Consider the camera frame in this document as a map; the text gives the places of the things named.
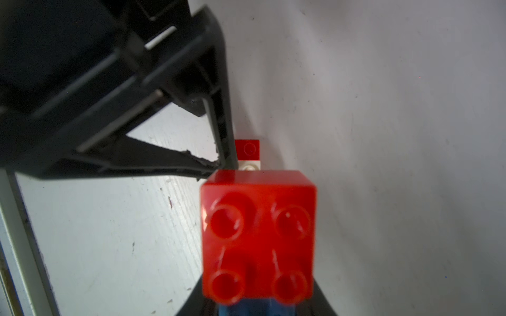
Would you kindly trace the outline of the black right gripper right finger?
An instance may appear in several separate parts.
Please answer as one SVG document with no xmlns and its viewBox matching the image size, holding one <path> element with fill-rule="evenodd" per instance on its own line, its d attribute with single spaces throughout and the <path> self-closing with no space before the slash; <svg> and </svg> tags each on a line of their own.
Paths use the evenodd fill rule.
<svg viewBox="0 0 506 316">
<path fill-rule="evenodd" d="M 338 316 L 331 307 L 316 279 L 313 279 L 313 293 L 295 308 L 296 316 Z"/>
</svg>

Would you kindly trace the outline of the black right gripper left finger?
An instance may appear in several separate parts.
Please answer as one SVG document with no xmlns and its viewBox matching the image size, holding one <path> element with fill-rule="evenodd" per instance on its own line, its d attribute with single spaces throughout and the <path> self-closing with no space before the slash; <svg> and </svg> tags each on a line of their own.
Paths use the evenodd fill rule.
<svg viewBox="0 0 506 316">
<path fill-rule="evenodd" d="M 186 302 L 175 314 L 176 316 L 217 316 L 218 307 L 215 301 L 204 296 L 203 276 L 195 284 Z"/>
</svg>

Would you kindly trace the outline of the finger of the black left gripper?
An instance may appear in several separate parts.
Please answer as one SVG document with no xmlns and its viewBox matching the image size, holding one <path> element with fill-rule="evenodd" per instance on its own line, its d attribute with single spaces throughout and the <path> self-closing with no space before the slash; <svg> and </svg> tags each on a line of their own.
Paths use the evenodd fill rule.
<svg viewBox="0 0 506 316">
<path fill-rule="evenodd" d="M 87 164 L 95 176 L 104 178 L 176 175 L 203 179 L 220 165 L 189 151 L 170 150 L 127 136 L 76 153 L 75 161 Z"/>
<path fill-rule="evenodd" d="M 167 93 L 188 112 L 207 115 L 218 153 L 207 161 L 186 151 L 155 149 L 155 167 L 163 170 L 216 170 L 238 167 L 231 122 L 225 40 L 208 7 L 191 14 L 186 5 L 168 5 L 157 22 L 176 30 L 150 50 L 153 69 L 143 83 Z"/>
</svg>

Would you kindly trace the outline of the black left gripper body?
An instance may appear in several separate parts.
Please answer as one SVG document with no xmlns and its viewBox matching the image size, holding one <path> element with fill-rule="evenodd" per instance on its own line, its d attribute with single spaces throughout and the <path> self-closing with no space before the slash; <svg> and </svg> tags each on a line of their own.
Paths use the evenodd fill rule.
<svg viewBox="0 0 506 316">
<path fill-rule="evenodd" d="M 36 178 L 97 177 L 75 161 L 171 103 L 143 81 L 157 22 L 187 1 L 2 1 L 1 167 Z"/>
</svg>

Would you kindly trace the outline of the blue lego brick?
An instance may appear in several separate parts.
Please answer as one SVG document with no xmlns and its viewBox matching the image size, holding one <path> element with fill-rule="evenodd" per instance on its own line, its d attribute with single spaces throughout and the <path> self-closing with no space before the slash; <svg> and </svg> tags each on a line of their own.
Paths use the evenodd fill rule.
<svg viewBox="0 0 506 316">
<path fill-rule="evenodd" d="M 295 305 L 279 303 L 274 298 L 245 298 L 233 305 L 219 305 L 219 316 L 295 316 Z"/>
</svg>

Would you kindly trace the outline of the red lego brick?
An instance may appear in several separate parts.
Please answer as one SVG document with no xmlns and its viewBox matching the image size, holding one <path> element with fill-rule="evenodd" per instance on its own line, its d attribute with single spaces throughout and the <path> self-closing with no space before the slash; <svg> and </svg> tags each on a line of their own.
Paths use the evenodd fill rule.
<svg viewBox="0 0 506 316">
<path fill-rule="evenodd" d="M 235 140 L 236 154 L 239 161 L 259 161 L 259 140 Z"/>
<path fill-rule="evenodd" d="M 317 188 L 300 171 L 216 171 L 200 189 L 202 287 L 222 305 L 312 296 Z"/>
</svg>

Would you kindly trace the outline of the white lego brick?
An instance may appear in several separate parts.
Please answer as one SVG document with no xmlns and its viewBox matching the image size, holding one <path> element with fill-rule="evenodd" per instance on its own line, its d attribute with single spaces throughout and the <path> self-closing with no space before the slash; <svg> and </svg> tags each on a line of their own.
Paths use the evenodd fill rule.
<svg viewBox="0 0 506 316">
<path fill-rule="evenodd" d="M 259 160 L 239 161 L 240 171 L 259 171 L 260 169 L 261 162 Z"/>
</svg>

